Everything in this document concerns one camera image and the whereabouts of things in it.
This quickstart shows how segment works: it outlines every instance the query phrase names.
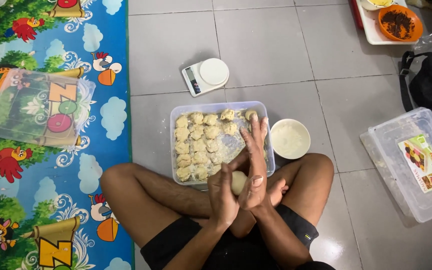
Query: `cookie dough piece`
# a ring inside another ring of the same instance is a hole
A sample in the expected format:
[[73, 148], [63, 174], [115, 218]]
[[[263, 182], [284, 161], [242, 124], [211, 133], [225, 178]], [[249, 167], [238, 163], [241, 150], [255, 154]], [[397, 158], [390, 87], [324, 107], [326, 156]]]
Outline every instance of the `cookie dough piece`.
[[204, 128], [204, 135], [206, 135], [206, 138], [208, 139], [214, 139], [219, 134], [219, 127], [217, 126], [206, 126]]
[[176, 127], [188, 127], [188, 118], [185, 115], [181, 115], [176, 120]]
[[214, 126], [216, 125], [217, 120], [218, 120], [217, 114], [208, 114], [202, 119], [202, 122], [208, 126]]
[[221, 170], [221, 165], [214, 165], [213, 168], [211, 169], [210, 175], [217, 174], [219, 172], [219, 170]]
[[254, 109], [249, 109], [249, 110], [246, 111], [246, 114], [244, 116], [246, 116], [246, 119], [248, 121], [250, 121], [251, 120], [250, 117], [251, 117], [252, 114], [258, 115], [258, 113]]
[[238, 125], [234, 122], [223, 124], [223, 132], [233, 136], [238, 130]]
[[181, 180], [181, 182], [188, 181], [191, 176], [191, 170], [188, 167], [179, 168], [176, 171], [176, 176]]
[[208, 156], [206, 151], [196, 152], [192, 157], [193, 164], [206, 164], [208, 162]]
[[176, 163], [179, 168], [188, 167], [191, 165], [191, 156], [189, 154], [182, 154], [176, 158]]
[[210, 153], [214, 153], [218, 150], [219, 146], [215, 140], [207, 140], [206, 141], [206, 150]]
[[189, 136], [189, 130], [187, 127], [178, 127], [174, 130], [174, 136], [177, 141], [185, 141]]
[[233, 182], [231, 183], [231, 191], [234, 195], [239, 196], [241, 194], [246, 179], [248, 179], [248, 177], [242, 171], [233, 171]]
[[195, 112], [191, 114], [191, 120], [193, 123], [201, 125], [203, 123], [203, 114], [200, 112]]
[[209, 158], [214, 165], [220, 165], [223, 163], [223, 157], [219, 153], [213, 153]]
[[174, 146], [174, 149], [176, 150], [176, 153], [179, 155], [188, 154], [189, 144], [179, 141], [176, 143], [176, 146]]
[[193, 141], [193, 143], [192, 143], [192, 150], [194, 152], [205, 151], [206, 150], [206, 144], [205, 144], [205, 142], [202, 139]]
[[198, 167], [194, 170], [196, 180], [206, 181], [208, 178], [208, 170], [205, 167]]
[[234, 119], [234, 110], [233, 109], [226, 108], [221, 113], [221, 120], [233, 121], [233, 119]]
[[204, 132], [205, 132], [205, 127], [202, 125], [196, 125], [194, 124], [191, 129], [191, 138], [195, 139], [195, 140], [199, 140], [201, 139], [201, 136], [203, 136]]

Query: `black shorts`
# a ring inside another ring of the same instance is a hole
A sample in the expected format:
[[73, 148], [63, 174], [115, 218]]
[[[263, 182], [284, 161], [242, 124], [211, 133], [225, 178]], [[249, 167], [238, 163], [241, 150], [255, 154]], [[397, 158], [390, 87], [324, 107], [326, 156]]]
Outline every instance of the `black shorts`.
[[[276, 211], [295, 236], [309, 249], [319, 236], [313, 224], [289, 207], [278, 205]], [[201, 230], [194, 220], [182, 217], [156, 235], [141, 249], [141, 255], [152, 270], [163, 269]], [[214, 247], [202, 269], [278, 269], [261, 237], [257, 224], [249, 234], [238, 239], [227, 230]]]

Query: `fingernail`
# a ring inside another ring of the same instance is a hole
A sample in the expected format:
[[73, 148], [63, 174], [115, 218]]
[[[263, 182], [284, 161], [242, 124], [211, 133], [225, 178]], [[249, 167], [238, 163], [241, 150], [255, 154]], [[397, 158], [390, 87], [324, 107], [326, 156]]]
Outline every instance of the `fingernail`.
[[259, 187], [263, 183], [263, 177], [261, 175], [255, 175], [251, 179], [253, 187]]

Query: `gray floor tile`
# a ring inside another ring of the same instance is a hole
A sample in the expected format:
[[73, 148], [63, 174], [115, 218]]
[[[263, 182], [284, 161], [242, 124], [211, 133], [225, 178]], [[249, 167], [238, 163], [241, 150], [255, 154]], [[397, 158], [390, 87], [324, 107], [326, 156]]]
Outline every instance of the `gray floor tile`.
[[211, 0], [130, 0], [128, 14], [156, 14], [213, 10]]
[[208, 58], [219, 58], [212, 11], [129, 16], [131, 95], [188, 91], [181, 70]]
[[[300, 121], [311, 136], [309, 152], [325, 154], [334, 163], [333, 150], [314, 82], [226, 89], [226, 100], [228, 102], [261, 101], [268, 111], [270, 126], [285, 118]], [[287, 159], [279, 156], [276, 159], [278, 166], [285, 165], [287, 162]]]
[[227, 88], [312, 80], [294, 7], [215, 11]]
[[405, 113], [398, 77], [322, 80], [316, 86], [339, 172], [374, 168], [359, 136]]
[[141, 255], [141, 249], [134, 244], [134, 269], [135, 270], [151, 270], [145, 259]]
[[297, 7], [315, 79], [395, 74], [386, 46], [368, 43], [349, 5]]
[[294, 0], [297, 6], [347, 4], [347, 0]]
[[432, 270], [432, 220], [404, 227], [375, 169], [339, 176], [364, 270]]
[[[432, 34], [432, 10], [429, 9], [419, 9], [414, 6], [409, 6], [409, 9], [411, 9], [416, 15], [421, 19], [423, 23], [423, 37], [422, 39], [429, 41], [429, 38], [425, 38], [429, 34]], [[401, 63], [401, 57], [406, 51], [414, 51], [415, 53], [421, 53], [421, 52], [432, 52], [432, 43], [427, 43], [426, 45], [417, 48], [414, 46], [399, 46], [399, 45], [392, 45], [388, 46], [389, 52], [391, 53], [391, 56], [393, 57], [393, 62], [397, 70], [400, 68]], [[412, 79], [414, 77], [415, 73], [417, 73], [421, 69], [421, 64], [423, 62], [423, 59], [425, 57], [419, 57], [416, 58], [412, 65], [411, 65], [411, 71], [409, 77]]]
[[293, 0], [213, 0], [214, 10], [294, 6]]
[[313, 260], [325, 262], [335, 269], [363, 269], [338, 174], [334, 175], [328, 202], [316, 228], [319, 237], [310, 250]]
[[132, 161], [172, 178], [170, 114], [178, 106], [225, 102], [224, 89], [197, 98], [188, 92], [131, 97]]

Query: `person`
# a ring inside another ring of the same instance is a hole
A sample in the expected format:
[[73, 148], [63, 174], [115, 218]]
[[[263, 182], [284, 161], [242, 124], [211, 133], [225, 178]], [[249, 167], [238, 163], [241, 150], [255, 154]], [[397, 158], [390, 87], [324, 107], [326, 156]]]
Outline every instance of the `person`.
[[[332, 161], [307, 154], [268, 178], [268, 119], [252, 114], [250, 122], [252, 134], [240, 130], [246, 147], [208, 178], [207, 193], [135, 163], [103, 173], [106, 201], [151, 269], [334, 270], [309, 254], [331, 190]], [[248, 175], [237, 197], [235, 170]]]

